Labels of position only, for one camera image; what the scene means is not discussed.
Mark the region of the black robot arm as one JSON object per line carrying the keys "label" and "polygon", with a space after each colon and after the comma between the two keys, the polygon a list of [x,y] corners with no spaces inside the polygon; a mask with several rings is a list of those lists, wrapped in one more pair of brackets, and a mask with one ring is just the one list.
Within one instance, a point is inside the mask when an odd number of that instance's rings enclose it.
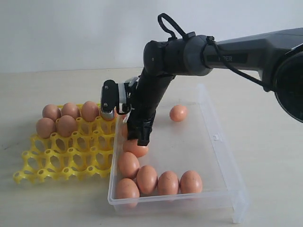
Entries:
{"label": "black robot arm", "polygon": [[273,91],[291,117],[303,120],[303,30],[251,35],[225,41],[187,34],[182,39],[150,41],[143,51],[143,70],[131,94],[127,138],[140,146],[150,141],[156,109],[176,76],[205,76],[229,69]]}

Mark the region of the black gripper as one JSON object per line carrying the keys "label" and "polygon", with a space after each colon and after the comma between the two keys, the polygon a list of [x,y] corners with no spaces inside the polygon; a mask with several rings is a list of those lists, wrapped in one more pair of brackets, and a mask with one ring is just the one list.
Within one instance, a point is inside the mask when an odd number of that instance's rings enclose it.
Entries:
{"label": "black gripper", "polygon": [[149,144],[156,109],[174,78],[171,74],[155,76],[148,72],[141,73],[133,94],[133,109],[127,121],[128,140],[138,139],[138,146]]}

